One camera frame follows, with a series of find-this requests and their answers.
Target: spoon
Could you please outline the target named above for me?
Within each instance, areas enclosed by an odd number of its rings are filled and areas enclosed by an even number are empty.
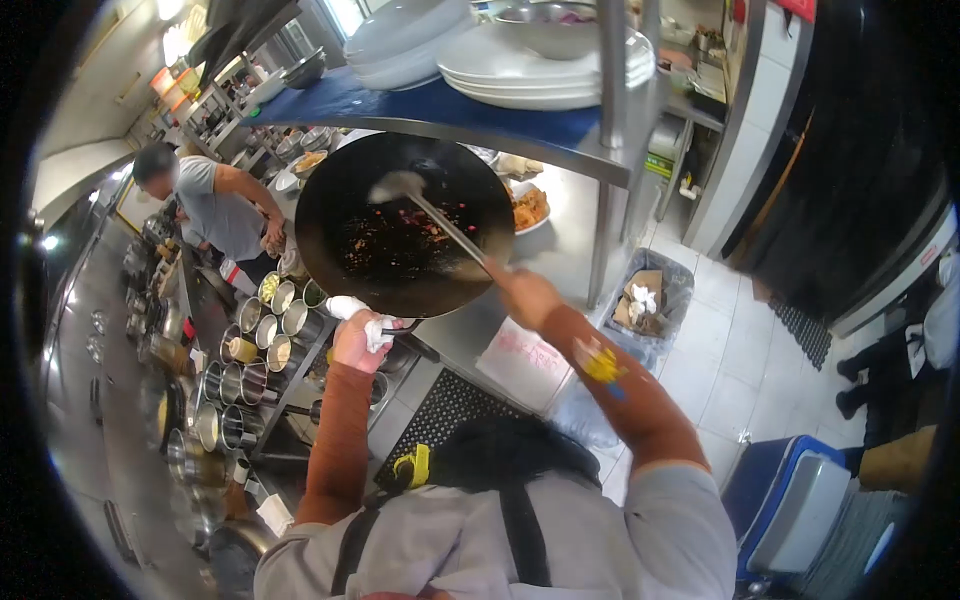
[[[471,242],[457,226],[450,223],[442,212],[437,210],[434,205],[423,197],[423,188],[425,186],[426,181],[417,173],[413,173],[412,171],[392,171],[383,176],[383,179],[371,188],[368,201],[371,204],[384,204],[398,196],[406,196],[422,208],[423,212],[433,219],[444,233],[452,237],[461,248],[467,251],[470,258],[477,261],[477,264],[492,276],[493,274],[490,273],[484,264],[487,256],[483,254],[483,251],[477,248],[477,245]]]

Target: white towel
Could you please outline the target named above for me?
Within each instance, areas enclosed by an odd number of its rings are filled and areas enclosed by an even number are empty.
[[[369,306],[353,296],[334,296],[333,298],[328,298],[326,299],[325,306],[330,315],[343,321],[352,317],[358,310],[365,308],[370,310]],[[383,348],[384,344],[394,340],[394,336],[384,335],[383,329],[393,328],[395,318],[396,317],[389,315],[382,315],[379,321],[371,319],[364,325],[363,330],[364,333],[367,334],[367,352],[371,354],[376,353]]]

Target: white tile floor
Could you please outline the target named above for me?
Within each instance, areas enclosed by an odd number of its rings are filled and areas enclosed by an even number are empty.
[[[680,243],[685,199],[675,198],[659,224],[651,221],[640,244],[677,260],[694,273],[693,300],[673,350],[654,373],[697,426],[700,442],[723,487],[742,450],[753,442],[808,434],[837,448],[862,444],[864,409],[846,421],[834,405],[849,383],[836,361],[857,353],[883,333],[872,323],[847,340],[834,340],[816,371],[773,311],[754,300],[745,276]],[[370,435],[382,460],[406,428],[442,366],[420,361]],[[600,461],[604,495],[621,503],[633,455],[623,444],[593,449]]]

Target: shoe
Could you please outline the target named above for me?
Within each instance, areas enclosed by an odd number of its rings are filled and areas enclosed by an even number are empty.
[[[859,372],[854,371],[850,367],[850,361],[846,361],[846,360],[837,361],[837,372],[840,374],[841,377],[846,378],[851,383],[856,383],[856,377],[859,374]]]
[[[850,399],[847,396],[848,394],[846,392],[837,392],[836,404],[843,418],[850,420],[853,419],[853,415],[856,414],[856,409],[860,407],[851,406]]]

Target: hand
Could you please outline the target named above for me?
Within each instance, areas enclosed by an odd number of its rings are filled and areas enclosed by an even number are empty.
[[[271,217],[267,221],[267,232],[263,235],[267,244],[279,244],[283,241],[283,222],[283,217]]]
[[[334,362],[362,372],[376,372],[380,363],[383,362],[383,357],[394,346],[393,342],[388,342],[376,353],[367,352],[367,333],[363,330],[364,325],[379,318],[380,315],[370,310],[358,310],[348,321],[340,323],[337,326],[337,332],[333,334]],[[394,321],[394,327],[401,325],[403,321],[400,319]]]
[[[486,267],[493,281],[500,286],[500,298],[507,312],[524,329],[539,333],[550,313],[564,303],[557,288],[544,276],[526,269],[505,271],[490,259]]]

